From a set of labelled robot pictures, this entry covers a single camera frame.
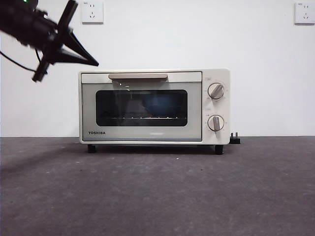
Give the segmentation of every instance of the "oven foot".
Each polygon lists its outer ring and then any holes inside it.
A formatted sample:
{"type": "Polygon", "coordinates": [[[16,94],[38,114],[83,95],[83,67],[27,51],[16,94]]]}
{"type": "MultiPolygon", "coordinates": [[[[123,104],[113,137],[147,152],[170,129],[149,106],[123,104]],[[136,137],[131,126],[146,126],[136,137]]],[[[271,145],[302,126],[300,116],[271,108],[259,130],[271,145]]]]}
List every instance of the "oven foot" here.
{"type": "Polygon", "coordinates": [[[96,146],[88,144],[88,153],[96,153],[96,146]]]}
{"type": "Polygon", "coordinates": [[[222,155],[223,154],[223,145],[216,145],[215,151],[216,151],[216,155],[222,155]]]}

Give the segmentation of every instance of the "oven door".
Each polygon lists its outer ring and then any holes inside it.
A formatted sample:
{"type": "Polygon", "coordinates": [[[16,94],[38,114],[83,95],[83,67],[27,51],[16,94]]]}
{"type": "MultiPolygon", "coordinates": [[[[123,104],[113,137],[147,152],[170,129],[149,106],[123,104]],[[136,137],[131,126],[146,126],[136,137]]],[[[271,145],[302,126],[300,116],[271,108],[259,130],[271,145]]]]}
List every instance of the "oven door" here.
{"type": "Polygon", "coordinates": [[[201,72],[83,74],[83,141],[201,141],[201,72]]]}

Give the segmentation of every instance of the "temperature knob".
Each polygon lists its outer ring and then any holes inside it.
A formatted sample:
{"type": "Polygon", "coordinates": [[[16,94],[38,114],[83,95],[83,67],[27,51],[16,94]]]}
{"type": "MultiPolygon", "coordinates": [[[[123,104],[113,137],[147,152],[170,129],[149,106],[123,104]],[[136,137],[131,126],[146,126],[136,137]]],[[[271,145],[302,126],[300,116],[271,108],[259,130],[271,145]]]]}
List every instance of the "temperature knob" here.
{"type": "Polygon", "coordinates": [[[212,116],[208,120],[208,126],[211,130],[217,132],[223,129],[224,120],[220,116],[212,116]]]}
{"type": "Polygon", "coordinates": [[[212,99],[219,99],[224,95],[224,87],[219,83],[211,84],[208,88],[208,94],[212,99]]]}

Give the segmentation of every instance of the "oven door handle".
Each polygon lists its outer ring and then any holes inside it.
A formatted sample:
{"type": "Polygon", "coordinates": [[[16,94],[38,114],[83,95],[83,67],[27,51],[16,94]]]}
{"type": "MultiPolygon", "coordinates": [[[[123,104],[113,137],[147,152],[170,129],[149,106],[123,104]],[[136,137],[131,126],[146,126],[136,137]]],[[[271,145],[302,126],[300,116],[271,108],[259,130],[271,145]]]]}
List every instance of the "oven door handle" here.
{"type": "Polygon", "coordinates": [[[108,78],[111,80],[167,80],[167,74],[110,74],[108,78]]]}

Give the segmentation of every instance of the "oven rack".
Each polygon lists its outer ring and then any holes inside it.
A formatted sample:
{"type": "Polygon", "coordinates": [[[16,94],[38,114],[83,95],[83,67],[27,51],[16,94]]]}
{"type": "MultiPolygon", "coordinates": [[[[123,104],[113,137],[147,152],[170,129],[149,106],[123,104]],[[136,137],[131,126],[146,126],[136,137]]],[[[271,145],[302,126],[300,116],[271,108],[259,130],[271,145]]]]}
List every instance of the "oven rack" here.
{"type": "Polygon", "coordinates": [[[111,118],[107,118],[107,119],[187,119],[187,117],[184,118],[179,118],[179,117],[130,117],[130,118],[126,118],[126,117],[111,117],[111,118]]]}

